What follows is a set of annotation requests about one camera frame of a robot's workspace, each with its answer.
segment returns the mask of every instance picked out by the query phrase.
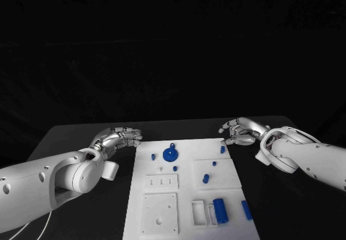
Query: hole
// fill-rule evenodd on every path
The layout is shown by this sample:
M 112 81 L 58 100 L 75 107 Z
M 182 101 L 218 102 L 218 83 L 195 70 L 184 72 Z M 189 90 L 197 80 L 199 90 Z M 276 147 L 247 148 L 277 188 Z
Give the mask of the hole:
M 158 219 L 156 219 L 156 224 L 158 224 L 158 225 L 162 225 L 162 224 L 163 224 L 163 219 L 162 219 L 162 218 L 158 218 Z
M 2 189 L 3 189 L 5 194 L 9 194 L 12 191 L 12 185 L 6 184 Z
M 45 179 L 47 179 L 47 175 L 44 172 L 39 173 L 38 178 L 39 178 L 41 182 L 44 183 Z

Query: white cable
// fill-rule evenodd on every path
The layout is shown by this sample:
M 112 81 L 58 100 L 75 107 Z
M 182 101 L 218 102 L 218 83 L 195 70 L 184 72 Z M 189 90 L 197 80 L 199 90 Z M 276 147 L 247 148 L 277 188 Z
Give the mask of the white cable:
M 42 234 L 44 234 L 44 232 L 45 232 L 45 230 L 47 230 L 47 227 L 48 227 L 48 224 L 50 224 L 51 215 L 52 215 L 52 212 L 50 213 L 50 217 L 48 217 L 47 223 L 45 223 L 45 228 L 44 228 L 42 233 L 41 233 L 41 235 L 39 235 L 39 237 L 38 237 L 38 240 L 42 238 Z M 9 240 L 13 240 L 13 239 L 15 239 L 15 237 L 21 234 L 21 232 L 25 230 L 25 228 L 28 227 L 29 224 L 31 224 L 31 222 L 22 227 L 22 229 L 19 230 L 19 232 L 16 233 L 16 235 L 15 235 Z

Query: white puzzle board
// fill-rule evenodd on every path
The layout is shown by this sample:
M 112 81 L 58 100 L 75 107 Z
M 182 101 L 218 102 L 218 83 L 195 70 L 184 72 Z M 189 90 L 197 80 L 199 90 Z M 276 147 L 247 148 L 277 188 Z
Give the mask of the white puzzle board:
M 247 199 L 228 148 L 221 153 L 223 140 L 142 142 L 136 150 L 123 240 L 260 240 L 254 220 L 247 219 L 243 207 Z M 163 158 L 171 143 L 179 154 L 174 162 Z M 205 174 L 210 174 L 207 184 L 202 183 Z M 221 224 L 215 223 L 215 214 L 210 215 L 218 198 L 224 199 L 230 219 Z M 194 218 L 194 206 L 195 211 L 202 208 L 205 219 Z

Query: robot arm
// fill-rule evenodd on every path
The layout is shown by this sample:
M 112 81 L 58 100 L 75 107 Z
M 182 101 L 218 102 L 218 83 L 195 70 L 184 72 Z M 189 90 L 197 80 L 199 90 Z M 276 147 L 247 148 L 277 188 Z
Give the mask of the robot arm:
M 100 178 L 114 180 L 117 149 L 137 147 L 142 131 L 109 128 L 91 146 L 0 169 L 0 233 L 16 229 L 88 193 Z
M 220 133 L 230 129 L 224 145 L 251 145 L 259 139 L 256 158 L 286 173 L 302 168 L 306 174 L 331 186 L 346 190 L 346 149 L 322 143 L 306 132 L 283 126 L 272 129 L 246 117 L 227 122 Z

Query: black table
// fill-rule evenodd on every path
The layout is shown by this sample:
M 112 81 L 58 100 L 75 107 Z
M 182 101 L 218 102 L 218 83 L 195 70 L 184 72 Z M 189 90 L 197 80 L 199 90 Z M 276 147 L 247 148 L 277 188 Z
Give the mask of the black table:
M 110 127 L 140 129 L 143 141 L 227 139 L 228 131 L 220 134 L 218 130 L 234 118 L 60 125 L 50 130 L 28 161 L 88 147 L 97 133 Z M 272 128 L 295 127 L 285 116 L 251 118 Z M 266 166 L 256 159 L 259 149 L 259 142 L 251 146 L 228 146 L 261 240 L 344 239 L 346 193 L 316 181 L 300 169 L 289 174 Z M 114 181 L 101 178 L 93 191 L 52 212 L 42 240 L 123 239 L 135 159 L 135 147 L 117 151 L 112 158 L 120 165 Z M 18 239 L 37 240 L 47 220 L 48 215 L 35 220 Z M 3 233 L 0 239 L 8 240 L 5 235 L 12 236 L 19 229 Z

